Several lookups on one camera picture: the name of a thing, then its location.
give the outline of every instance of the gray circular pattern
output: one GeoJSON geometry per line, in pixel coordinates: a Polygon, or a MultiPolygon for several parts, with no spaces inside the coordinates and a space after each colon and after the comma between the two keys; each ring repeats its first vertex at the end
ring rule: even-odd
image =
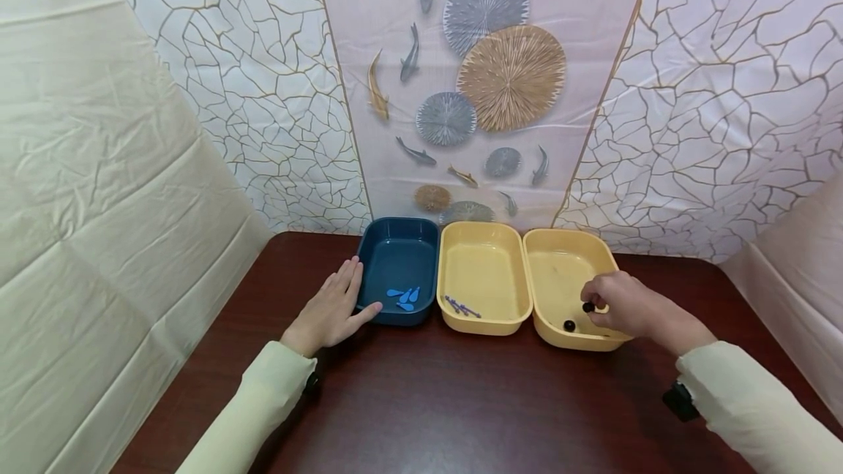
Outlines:
{"type": "Polygon", "coordinates": [[[526,24],[529,0],[448,0],[443,27],[445,38],[465,57],[483,37],[506,27],[526,24]]]}
{"type": "Polygon", "coordinates": [[[470,200],[451,203],[451,206],[439,214],[439,225],[448,225],[454,222],[493,222],[495,212],[484,206],[482,203],[470,200]]]}
{"type": "Polygon", "coordinates": [[[416,113],[422,139],[443,147],[458,146],[477,129],[477,110],[468,98],[455,91],[433,94],[416,113]]]}
{"type": "Polygon", "coordinates": [[[490,177],[508,177],[521,167],[521,153],[512,147],[500,147],[489,154],[486,174],[490,177]]]}

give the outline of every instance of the tray rim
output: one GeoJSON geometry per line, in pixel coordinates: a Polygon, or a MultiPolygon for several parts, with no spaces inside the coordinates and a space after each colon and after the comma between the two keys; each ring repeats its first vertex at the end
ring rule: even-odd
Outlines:
{"type": "Polygon", "coordinates": [[[606,254],[609,255],[609,259],[612,262],[612,267],[614,267],[616,271],[619,271],[620,268],[618,268],[618,263],[615,261],[615,255],[612,253],[612,250],[609,248],[608,245],[606,245],[606,242],[604,242],[603,239],[600,238],[597,235],[593,235],[593,234],[588,233],[584,230],[571,230],[571,229],[532,229],[532,230],[529,230],[528,233],[523,236],[521,243],[522,243],[523,251],[525,251],[525,267],[526,267],[527,276],[528,276],[527,284],[531,288],[531,295],[533,296],[533,314],[536,315],[538,317],[538,319],[542,321],[542,324],[544,324],[546,326],[546,328],[550,329],[551,331],[554,331],[556,334],[560,334],[560,335],[564,335],[564,336],[570,336],[570,337],[572,337],[572,339],[586,339],[586,340],[595,340],[595,341],[616,341],[616,342],[626,342],[626,341],[632,340],[633,339],[632,336],[622,334],[620,331],[616,331],[616,333],[619,334],[620,336],[572,334],[570,331],[564,331],[564,330],[560,330],[559,328],[556,328],[556,326],[549,323],[548,319],[544,318],[544,315],[542,314],[542,309],[539,308],[538,301],[536,300],[536,289],[534,289],[534,286],[533,286],[532,265],[531,265],[531,262],[529,262],[528,250],[527,250],[527,239],[529,238],[529,236],[532,236],[534,233],[544,233],[544,234],[550,233],[550,234],[557,235],[557,236],[589,236],[589,237],[597,240],[600,243],[600,246],[606,252],[606,254]]]}
{"type": "Polygon", "coordinates": [[[514,227],[506,224],[500,224],[497,222],[472,222],[472,221],[459,221],[453,222],[446,225],[443,229],[441,234],[439,235],[439,261],[437,267],[437,285],[436,285],[436,302],[439,304],[439,309],[442,309],[443,315],[448,315],[450,318],[467,321],[467,323],[477,323],[477,324],[490,324],[490,325],[497,325],[497,326],[520,326],[523,324],[523,321],[527,320],[533,314],[533,288],[531,286],[531,277],[529,273],[527,273],[527,253],[525,251],[525,243],[523,243],[521,239],[521,234],[518,232],[514,227]],[[455,225],[464,225],[464,224],[471,224],[468,225],[469,227],[479,227],[479,228],[490,228],[490,229],[506,229],[515,234],[518,239],[518,249],[521,251],[521,265],[522,270],[525,272],[525,278],[527,279],[527,300],[529,302],[527,307],[527,312],[523,313],[521,317],[518,317],[514,320],[492,320],[492,319],[484,319],[484,318],[476,318],[476,317],[463,317],[462,315],[457,315],[453,313],[451,309],[447,306],[444,301],[443,293],[439,290],[439,287],[444,287],[444,282],[441,282],[442,275],[443,275],[443,264],[445,257],[443,256],[445,250],[443,249],[444,245],[444,238],[445,233],[448,229],[454,227],[455,225]]]}
{"type": "MultiPolygon", "coordinates": [[[[418,223],[427,222],[427,223],[431,224],[433,230],[436,231],[436,240],[433,243],[429,243],[429,245],[432,245],[435,252],[436,252],[437,263],[433,264],[433,292],[432,292],[431,297],[426,302],[426,304],[424,304],[423,307],[420,307],[418,309],[413,309],[412,312],[405,312],[405,311],[403,311],[403,309],[400,309],[399,311],[393,311],[393,309],[390,309],[388,312],[379,312],[378,315],[386,315],[387,317],[393,317],[393,315],[395,315],[395,317],[403,317],[403,315],[419,315],[421,313],[426,313],[427,310],[430,309],[431,306],[433,306],[433,303],[437,301],[437,294],[438,294],[437,289],[438,289],[438,283],[439,283],[439,264],[438,264],[438,262],[439,262],[440,247],[442,245],[442,230],[440,229],[439,225],[436,224],[436,222],[434,222],[430,219],[427,219],[427,218],[414,218],[414,217],[411,217],[411,216],[382,216],[381,218],[373,219],[371,221],[371,223],[366,226],[366,229],[364,230],[364,234],[362,234],[362,236],[360,237],[360,243],[357,244],[357,250],[355,252],[355,255],[357,257],[360,257],[360,251],[361,251],[362,247],[364,246],[364,242],[366,241],[366,235],[368,234],[368,232],[370,231],[372,226],[379,223],[379,222],[386,221],[386,220],[393,220],[393,221],[399,220],[399,221],[405,221],[405,222],[418,222],[418,223]]],[[[364,308],[365,308],[365,306],[361,306],[361,304],[360,304],[360,293],[357,293],[357,297],[355,298],[355,301],[354,301],[354,309],[355,309],[356,312],[361,312],[364,308]]]]}

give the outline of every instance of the sleeve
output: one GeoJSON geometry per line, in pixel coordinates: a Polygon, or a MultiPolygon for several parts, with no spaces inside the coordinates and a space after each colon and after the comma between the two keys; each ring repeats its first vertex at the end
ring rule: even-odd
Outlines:
{"type": "Polygon", "coordinates": [[[315,359],[281,342],[267,343],[177,474],[247,473],[266,438],[293,411],[315,368],[315,359]]]}
{"type": "Polygon", "coordinates": [[[676,367],[709,430],[757,473],[843,472],[841,441],[741,348],[715,342],[688,352],[676,367]]]}

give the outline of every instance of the dark brown tabletop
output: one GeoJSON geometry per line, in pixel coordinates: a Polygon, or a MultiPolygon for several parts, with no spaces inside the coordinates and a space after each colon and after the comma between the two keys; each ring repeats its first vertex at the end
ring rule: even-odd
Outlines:
{"type": "MultiPolygon", "coordinates": [[[[240,374],[359,238],[270,241],[113,473],[172,473],[232,397],[240,374]]],[[[715,335],[742,346],[828,428],[839,426],[727,277],[697,260],[616,256],[715,335]]],[[[750,473],[697,420],[662,405],[673,361],[647,341],[613,353],[546,345],[528,320],[512,336],[458,334],[438,309],[418,328],[366,326],[321,356],[303,398],[254,473],[750,473]]]]}

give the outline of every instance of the plastic tray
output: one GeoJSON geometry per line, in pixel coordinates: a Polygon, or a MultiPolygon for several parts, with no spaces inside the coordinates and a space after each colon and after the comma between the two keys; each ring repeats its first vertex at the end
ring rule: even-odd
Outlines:
{"type": "Polygon", "coordinates": [[[585,282],[618,269],[602,240],[578,230],[537,229],[527,233],[523,246],[534,301],[533,324],[542,339],[556,347],[594,352],[610,352],[630,340],[619,331],[598,328],[582,310],[585,282]],[[574,321],[574,331],[565,330],[566,320],[574,321]]]}
{"type": "Polygon", "coordinates": [[[364,263],[364,279],[356,308],[381,302],[383,309],[372,321],[391,326],[421,324],[430,313],[436,291],[439,227],[428,219],[380,218],[366,228],[357,248],[364,263]],[[412,312],[399,307],[399,297],[389,290],[415,290],[418,298],[412,312]]]}
{"type": "Polygon", "coordinates": [[[533,311],[521,237],[508,225],[456,222],[442,232],[437,297],[450,328],[511,335],[533,311]],[[445,296],[481,318],[462,315],[445,296]]]}

